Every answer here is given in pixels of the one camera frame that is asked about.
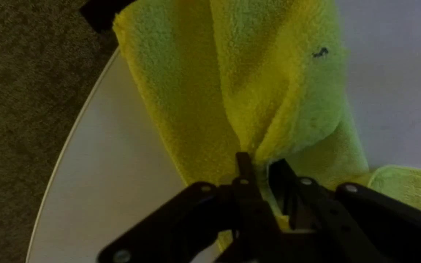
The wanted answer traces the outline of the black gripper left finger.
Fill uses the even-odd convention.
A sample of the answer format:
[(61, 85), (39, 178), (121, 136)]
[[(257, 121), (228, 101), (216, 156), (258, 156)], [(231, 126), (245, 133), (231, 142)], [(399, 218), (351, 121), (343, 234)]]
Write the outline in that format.
[(197, 181), (141, 219), (96, 256), (98, 263), (190, 263), (218, 235), (231, 231), (231, 246), (215, 263), (286, 263), (282, 232), (256, 186), (251, 158), (235, 155), (231, 184)]

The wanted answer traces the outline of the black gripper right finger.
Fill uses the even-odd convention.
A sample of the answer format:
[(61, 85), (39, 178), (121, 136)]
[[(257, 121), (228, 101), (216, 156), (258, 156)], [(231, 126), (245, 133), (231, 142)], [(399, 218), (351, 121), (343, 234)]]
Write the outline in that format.
[(421, 263), (421, 210), (355, 183), (327, 190), (285, 159), (269, 187), (288, 216), (289, 263)]

